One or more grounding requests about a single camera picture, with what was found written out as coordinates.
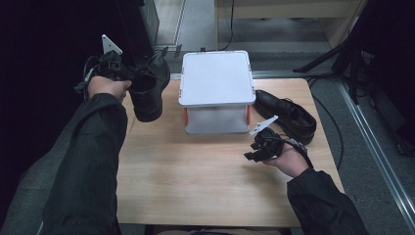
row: white plastic box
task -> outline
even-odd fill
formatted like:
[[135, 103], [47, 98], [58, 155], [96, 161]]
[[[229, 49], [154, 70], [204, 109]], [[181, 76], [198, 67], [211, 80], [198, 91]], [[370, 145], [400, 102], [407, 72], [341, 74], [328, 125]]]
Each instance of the white plastic box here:
[[189, 134], [246, 133], [255, 101], [246, 51], [184, 55], [179, 103]]

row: black stand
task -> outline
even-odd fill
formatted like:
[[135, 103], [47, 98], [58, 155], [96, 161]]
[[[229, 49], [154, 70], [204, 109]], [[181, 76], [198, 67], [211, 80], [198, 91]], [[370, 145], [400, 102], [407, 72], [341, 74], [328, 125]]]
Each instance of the black stand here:
[[349, 90], [348, 93], [350, 98], [355, 104], [357, 104], [356, 90], [357, 90], [357, 77], [360, 66], [360, 54], [362, 48], [370, 45], [372, 34], [371, 32], [378, 29], [377, 25], [372, 25], [373, 19], [377, 18], [378, 11], [376, 4], [379, 5], [381, 0], [369, 0], [363, 9], [362, 13], [353, 30], [347, 39], [333, 48], [331, 51], [327, 52], [323, 56], [317, 58], [313, 62], [305, 65], [302, 68], [295, 69], [293, 72], [307, 72], [313, 68], [319, 66], [323, 62], [331, 59], [332, 57], [339, 54], [336, 61], [332, 66], [332, 74], [343, 74], [350, 65], [350, 80], [349, 80]]
[[361, 50], [357, 49], [354, 46], [353, 37], [348, 37], [345, 42], [341, 43], [337, 47], [333, 48], [331, 51], [327, 52], [323, 56], [317, 58], [316, 60], [312, 61], [311, 63], [293, 70], [293, 72], [307, 72], [315, 67], [319, 66], [323, 62], [331, 59], [332, 57], [339, 55], [336, 61], [333, 63], [332, 66], [332, 74], [343, 74], [348, 66], [351, 63], [351, 70], [350, 70], [350, 81], [349, 81], [349, 90], [348, 94], [350, 98], [353, 100], [354, 104], [357, 104], [357, 76], [359, 71], [359, 56]]

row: dark background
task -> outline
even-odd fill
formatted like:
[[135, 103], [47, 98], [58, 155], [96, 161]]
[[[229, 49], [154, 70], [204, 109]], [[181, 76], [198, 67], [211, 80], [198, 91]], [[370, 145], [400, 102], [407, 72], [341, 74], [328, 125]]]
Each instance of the dark background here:
[[[370, 1], [379, 8], [360, 34], [361, 50], [375, 55], [367, 74], [405, 119], [394, 132], [410, 141], [415, 133], [414, 1]], [[81, 103], [73, 87], [82, 79], [86, 59], [102, 54], [101, 35], [107, 34], [124, 51], [127, 64], [152, 52], [139, 19], [140, 4], [138, 0], [2, 2], [1, 224], [21, 176], [51, 149]]]
[[0, 224], [24, 172], [53, 146], [80, 105], [73, 87], [101, 36], [128, 65], [152, 53], [143, 1], [5, 0], [0, 8]]

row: black shoe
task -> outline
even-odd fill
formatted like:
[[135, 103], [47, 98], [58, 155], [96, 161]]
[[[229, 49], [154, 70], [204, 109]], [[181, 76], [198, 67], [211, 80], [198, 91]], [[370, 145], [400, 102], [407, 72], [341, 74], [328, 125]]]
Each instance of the black shoe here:
[[284, 132], [301, 144], [309, 144], [317, 127], [315, 118], [303, 107], [288, 99], [278, 99], [263, 90], [255, 91], [254, 108], [264, 118], [278, 116], [275, 120]]
[[161, 93], [170, 82], [170, 68], [161, 54], [135, 74], [129, 88], [134, 114], [143, 122], [156, 120], [162, 113]]

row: table surface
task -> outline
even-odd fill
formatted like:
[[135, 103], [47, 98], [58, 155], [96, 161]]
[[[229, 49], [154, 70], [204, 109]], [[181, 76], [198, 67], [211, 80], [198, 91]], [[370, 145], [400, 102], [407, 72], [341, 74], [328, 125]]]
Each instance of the table surface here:
[[[189, 135], [178, 103], [180, 80], [162, 93], [163, 113], [138, 121], [129, 97], [127, 134], [119, 155], [118, 220], [121, 223], [300, 226], [287, 199], [291, 177], [276, 167], [248, 161], [254, 137], [247, 134]], [[332, 175], [344, 191], [320, 118], [305, 80], [255, 79], [254, 88], [290, 98], [317, 120], [308, 155], [316, 170]], [[252, 109], [251, 129], [263, 121]], [[275, 123], [269, 127], [283, 134]]]

